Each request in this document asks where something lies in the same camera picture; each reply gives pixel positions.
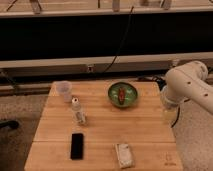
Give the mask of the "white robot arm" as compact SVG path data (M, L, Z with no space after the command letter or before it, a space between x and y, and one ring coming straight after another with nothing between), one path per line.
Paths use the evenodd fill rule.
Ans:
M166 85L160 91L160 98L166 123L175 126L184 98L196 102L213 115L213 86L205 82L207 77L208 68L200 61L176 66L165 74Z

